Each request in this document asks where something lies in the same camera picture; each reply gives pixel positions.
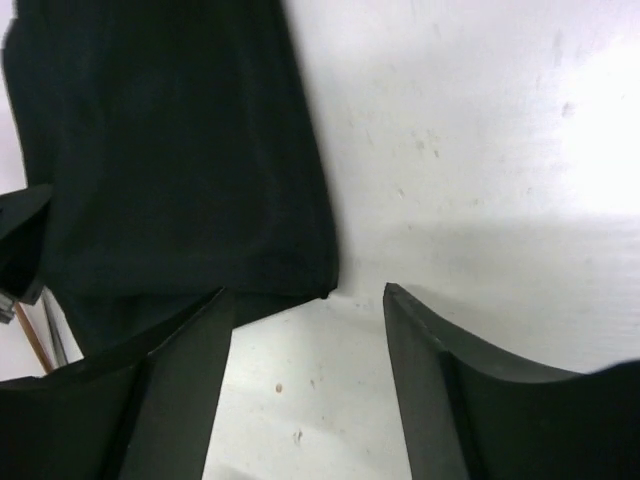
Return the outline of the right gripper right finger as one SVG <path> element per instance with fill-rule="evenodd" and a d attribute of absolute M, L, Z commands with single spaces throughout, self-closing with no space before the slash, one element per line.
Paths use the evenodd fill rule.
<path fill-rule="evenodd" d="M 635 479 L 639 365 L 581 374 L 503 350 L 398 284 L 387 345 L 415 479 Z"/>

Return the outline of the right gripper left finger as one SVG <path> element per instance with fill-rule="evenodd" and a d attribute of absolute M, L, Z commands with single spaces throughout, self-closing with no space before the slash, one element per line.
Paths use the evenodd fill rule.
<path fill-rule="evenodd" d="M 2 382 L 2 478 L 201 478 L 233 323 L 220 290 L 109 351 Z"/>

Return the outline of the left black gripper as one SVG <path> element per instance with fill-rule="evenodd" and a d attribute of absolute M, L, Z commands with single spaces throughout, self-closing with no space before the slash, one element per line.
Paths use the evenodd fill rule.
<path fill-rule="evenodd" d="M 37 185 L 1 196 L 1 293 L 34 305 L 43 290 L 39 266 L 52 196 Z"/>

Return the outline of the black cloth placemat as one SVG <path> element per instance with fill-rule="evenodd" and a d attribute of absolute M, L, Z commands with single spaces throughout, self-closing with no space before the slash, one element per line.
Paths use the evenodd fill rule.
<path fill-rule="evenodd" d="M 6 89 L 45 212 L 17 265 L 83 354 L 218 289 L 334 290 L 335 222 L 279 1 L 18 1 Z"/>

